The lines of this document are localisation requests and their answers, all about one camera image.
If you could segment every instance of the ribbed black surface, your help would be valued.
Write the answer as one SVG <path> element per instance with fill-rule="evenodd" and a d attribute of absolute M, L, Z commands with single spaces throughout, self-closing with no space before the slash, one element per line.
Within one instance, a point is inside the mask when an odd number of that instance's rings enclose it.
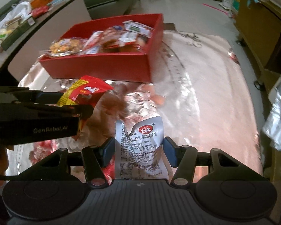
<path fill-rule="evenodd" d="M 93 190 L 73 213 L 47 222 L 13 218 L 8 225 L 272 225 L 268 220 L 232 223 L 203 211 L 186 190 L 164 180 L 115 180 L 103 190 Z"/>

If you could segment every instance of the tiled floor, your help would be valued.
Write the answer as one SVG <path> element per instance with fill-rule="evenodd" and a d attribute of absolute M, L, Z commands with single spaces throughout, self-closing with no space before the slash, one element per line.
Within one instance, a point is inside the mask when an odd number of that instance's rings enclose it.
<path fill-rule="evenodd" d="M 255 108 L 257 128 L 261 132 L 269 113 L 269 103 L 266 93 L 258 91 L 253 84 L 260 73 L 257 64 L 250 51 L 236 43 L 238 31 L 233 24 L 234 20 L 203 3 L 223 9 L 219 2 L 212 0 L 136 0 L 131 13 L 163 13 L 164 22 L 175 23 L 179 31 L 217 35 L 227 39 L 240 62 Z"/>

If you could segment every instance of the red cardboard box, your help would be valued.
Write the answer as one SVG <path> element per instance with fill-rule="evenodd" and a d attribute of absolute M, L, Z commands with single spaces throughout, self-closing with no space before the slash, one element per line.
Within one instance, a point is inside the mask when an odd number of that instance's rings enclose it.
<path fill-rule="evenodd" d="M 154 63 L 162 43 L 162 14 L 127 15 L 91 20 L 74 25 L 61 39 L 89 38 L 94 31 L 103 31 L 114 25 L 122 25 L 128 20 L 154 28 L 152 37 L 148 40 L 143 52 L 97 53 L 56 58 L 43 56 L 40 63 L 52 78 L 79 79 L 84 75 L 90 75 L 102 80 L 151 83 L 152 74 L 158 70 Z"/>

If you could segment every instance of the red oval logo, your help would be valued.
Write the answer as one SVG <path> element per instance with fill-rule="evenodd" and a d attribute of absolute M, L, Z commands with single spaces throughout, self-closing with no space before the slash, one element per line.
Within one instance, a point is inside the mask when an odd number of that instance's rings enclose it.
<path fill-rule="evenodd" d="M 153 131 L 153 126 L 151 125 L 144 125 L 138 129 L 138 131 L 142 134 L 149 134 Z"/>

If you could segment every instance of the pink stick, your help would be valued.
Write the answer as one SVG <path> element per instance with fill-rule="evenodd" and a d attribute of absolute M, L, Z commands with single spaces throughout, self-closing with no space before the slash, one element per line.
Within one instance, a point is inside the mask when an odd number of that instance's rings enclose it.
<path fill-rule="evenodd" d="M 214 8 L 214 9 L 216 9 L 216 10 L 219 10 L 219 11 L 221 11 L 222 13 L 226 14 L 227 16 L 228 16 L 228 14 L 229 14 L 229 13 L 223 11 L 223 10 L 220 10 L 220 9 L 218 9 L 218 8 L 216 8 L 216 7 L 213 7 L 213 6 L 210 6 L 210 5 L 208 5 L 208 4 L 203 3 L 203 5 L 205 5 L 205 6 L 207 6 L 207 7 Z"/>

